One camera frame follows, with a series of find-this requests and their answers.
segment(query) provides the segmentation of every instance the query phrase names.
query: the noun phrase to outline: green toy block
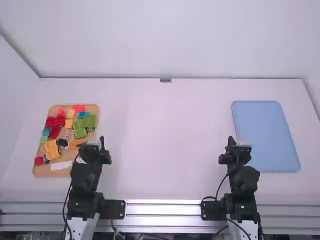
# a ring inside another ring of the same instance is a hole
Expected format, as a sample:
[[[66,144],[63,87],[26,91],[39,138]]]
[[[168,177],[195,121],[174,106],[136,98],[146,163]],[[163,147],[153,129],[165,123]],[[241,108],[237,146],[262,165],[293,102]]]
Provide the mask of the green toy block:
[[[97,126],[97,116],[96,115],[86,115],[83,117],[85,128],[95,128]]]
[[[83,119],[79,119],[77,121],[74,121],[72,123],[72,128],[76,131],[76,130],[81,130],[84,128],[84,120]]]
[[[85,128],[80,128],[80,129],[75,130],[74,135],[77,139],[81,139],[81,138],[86,137],[88,135],[88,133]]]
[[[48,140],[48,137],[47,137],[47,136],[41,136],[41,137],[40,137],[40,143],[41,143],[41,144],[45,144],[45,143],[47,142],[47,140]]]
[[[94,132],[95,128],[94,127],[88,127],[88,128],[86,128],[86,131],[87,132]]]

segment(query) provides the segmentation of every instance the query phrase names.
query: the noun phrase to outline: metal extrusion bar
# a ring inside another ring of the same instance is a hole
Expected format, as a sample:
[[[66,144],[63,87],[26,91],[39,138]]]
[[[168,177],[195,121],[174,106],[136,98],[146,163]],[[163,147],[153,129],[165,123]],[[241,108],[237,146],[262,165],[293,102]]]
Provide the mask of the metal extrusion bar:
[[[114,225],[125,233],[216,233],[225,221],[203,221],[199,200],[126,200],[125,218]],[[62,202],[0,202],[0,231],[62,231]],[[320,204],[258,204],[266,234],[320,234]],[[112,232],[100,219],[96,232]]]

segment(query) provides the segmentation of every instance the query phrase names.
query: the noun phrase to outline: red toy block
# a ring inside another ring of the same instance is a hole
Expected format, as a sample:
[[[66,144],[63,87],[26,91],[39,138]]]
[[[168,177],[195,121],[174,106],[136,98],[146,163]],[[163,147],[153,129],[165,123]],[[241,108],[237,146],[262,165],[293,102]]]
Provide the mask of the red toy block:
[[[41,166],[44,164],[44,158],[42,156],[37,156],[34,158],[34,165]]]
[[[60,131],[61,131],[61,126],[54,126],[51,129],[48,138],[49,139],[56,139],[59,136]]]
[[[53,128],[55,125],[56,125],[56,118],[54,116],[48,116],[45,121],[44,128],[46,128],[46,129]]]
[[[76,105],[73,107],[76,113],[78,112],[85,112],[86,111],[86,106],[85,105]]]
[[[65,114],[65,111],[62,109],[62,108],[59,108],[58,109],[58,116],[65,116],[66,114]]]
[[[66,118],[64,116],[56,116],[54,125],[63,127],[64,125],[66,125]]]

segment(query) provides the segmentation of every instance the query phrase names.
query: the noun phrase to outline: white wall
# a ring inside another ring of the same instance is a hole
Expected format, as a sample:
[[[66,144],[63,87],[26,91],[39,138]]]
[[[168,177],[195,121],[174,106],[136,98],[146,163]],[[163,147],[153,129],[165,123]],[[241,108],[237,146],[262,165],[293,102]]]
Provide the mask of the white wall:
[[[0,178],[14,149],[39,78],[0,36]]]
[[[41,75],[302,77],[320,110],[318,0],[10,0],[0,28]]]

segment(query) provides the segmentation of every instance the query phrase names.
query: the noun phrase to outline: yellow toy block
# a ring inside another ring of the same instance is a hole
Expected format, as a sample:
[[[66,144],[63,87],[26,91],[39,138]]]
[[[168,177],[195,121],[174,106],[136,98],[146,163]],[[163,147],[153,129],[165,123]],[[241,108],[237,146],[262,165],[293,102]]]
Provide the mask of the yellow toy block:
[[[46,151],[45,152],[45,157],[46,159],[52,161],[53,159],[57,159],[58,157],[60,157],[60,153],[58,151],[58,148],[52,148],[50,149],[50,151]]]
[[[66,129],[72,129],[72,119],[66,119],[65,120],[65,126]]]
[[[75,115],[75,112],[76,111],[74,109],[69,109],[67,114],[66,114],[66,118],[67,119],[72,119],[74,117],[74,115]]]
[[[55,139],[47,141],[44,145],[44,150],[46,152],[50,152],[51,149],[58,149],[58,145]]]

